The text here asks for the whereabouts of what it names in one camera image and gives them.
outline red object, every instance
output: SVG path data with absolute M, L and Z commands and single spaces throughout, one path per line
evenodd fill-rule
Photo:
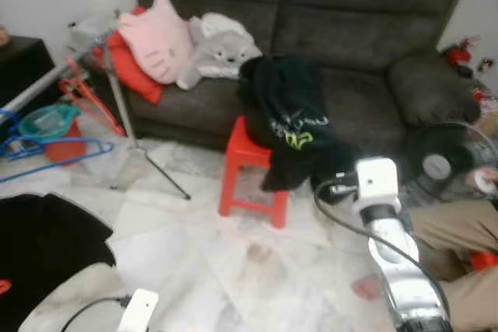
M 76 118 L 72 119 L 68 133 L 62 138 L 81 138 L 81 132 L 79 131 Z M 85 142 L 62 142 L 45 145 L 45 155 L 54 163 L 65 161 L 66 159 L 74 159 L 76 157 L 84 156 L 85 154 Z
M 0 279 L 0 295 L 7 293 L 12 288 L 12 282 L 7 279 Z
M 132 11 L 132 14 L 139 15 L 145 11 L 145 8 L 138 6 Z M 118 31 L 107 38 L 107 47 L 119 80 L 151 104 L 158 104 L 163 95 L 164 86 L 150 78 L 137 65 L 125 39 Z
M 471 260 L 474 271 L 481 271 L 488 267 L 498 266 L 498 256 L 493 253 L 472 254 Z
M 270 149 L 262 148 L 249 139 L 246 133 L 245 117 L 238 117 L 226 150 L 225 175 L 219 202 L 219 213 L 222 216 L 230 215 L 230 209 L 237 206 L 269 214 L 272 217 L 273 225 L 277 229 L 281 229 L 286 225 L 288 191 L 275 192 L 273 206 L 242 201 L 233 196 L 239 168 L 242 166 L 269 168 L 271 154 Z
M 477 101 L 478 103 L 481 103 L 481 100 L 484 97 L 484 93 L 482 93 L 480 89 L 475 89 L 472 95 L 474 96 L 475 101 Z
M 455 45 L 450 47 L 446 52 L 445 56 L 447 61 L 451 66 L 457 66 L 462 63 L 467 63 L 472 59 L 472 55 L 468 51 L 470 47 L 476 45 L 476 42 L 479 40 L 479 37 L 470 37 L 463 39 L 459 45 Z
M 71 66 L 74 78 L 62 79 L 59 82 L 59 87 L 62 92 L 68 95 L 79 109 L 84 110 L 92 116 L 95 121 L 113 131 L 115 134 L 125 136 L 123 127 L 119 125 L 114 115 L 106 108 L 83 80 L 79 66 L 72 59 L 67 60 L 69 66 Z M 89 106 L 84 99 L 90 101 L 95 107 Z

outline sofa armrest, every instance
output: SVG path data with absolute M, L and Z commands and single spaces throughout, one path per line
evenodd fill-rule
M 412 126 L 448 120 L 471 123 L 479 118 L 471 81 L 460 77 L 436 51 L 396 62 L 388 72 L 388 85 L 403 118 Z

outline black jacket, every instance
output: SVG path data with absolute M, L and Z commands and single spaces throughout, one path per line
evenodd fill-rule
M 49 194 L 0 200 L 0 331 L 19 329 L 60 284 L 95 263 L 114 265 L 112 230 L 74 204 Z
M 264 190 L 291 190 L 309 176 L 352 169 L 357 148 L 335 133 L 316 68 L 297 56 L 255 58 L 241 67 L 237 94 L 248 135 L 273 149 Z

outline person's leg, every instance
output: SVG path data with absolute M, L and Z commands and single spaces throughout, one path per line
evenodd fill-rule
M 417 238 L 434 250 L 498 253 L 498 212 L 488 201 L 456 201 L 411 216 Z M 456 330 L 498 326 L 498 267 L 441 285 Z
M 410 216 L 416 237 L 435 250 L 498 253 L 498 212 L 489 201 L 455 201 Z
M 446 283 L 451 324 L 458 330 L 474 331 L 498 327 L 498 267 L 473 272 Z
M 440 281 L 453 281 L 468 273 L 460 257 L 453 250 L 436 250 L 416 239 L 419 262 Z

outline plush toy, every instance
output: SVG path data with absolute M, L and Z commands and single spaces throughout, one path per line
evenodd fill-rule
M 174 83 L 178 72 L 190 61 L 188 25 L 170 0 L 154 0 L 152 8 L 138 16 L 121 15 L 118 31 L 140 68 L 158 83 Z
M 202 77 L 236 79 L 240 66 L 261 56 L 254 38 L 234 19 L 218 13 L 206 13 L 190 19 L 194 52 L 180 70 L 177 85 L 194 88 Z

